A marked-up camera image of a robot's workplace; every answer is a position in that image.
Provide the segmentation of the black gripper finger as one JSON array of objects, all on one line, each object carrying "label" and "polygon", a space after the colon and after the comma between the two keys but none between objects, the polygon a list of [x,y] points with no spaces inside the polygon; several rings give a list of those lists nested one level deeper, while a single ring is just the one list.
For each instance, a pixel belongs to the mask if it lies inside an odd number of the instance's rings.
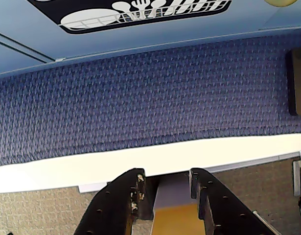
[{"label": "black gripper finger", "polygon": [[204,221],[207,235],[280,234],[205,169],[190,170],[190,196],[198,202],[198,218]]},{"label": "black gripper finger", "polygon": [[145,170],[132,168],[102,188],[89,203],[75,235],[130,235],[134,221],[153,219],[153,192]]}]

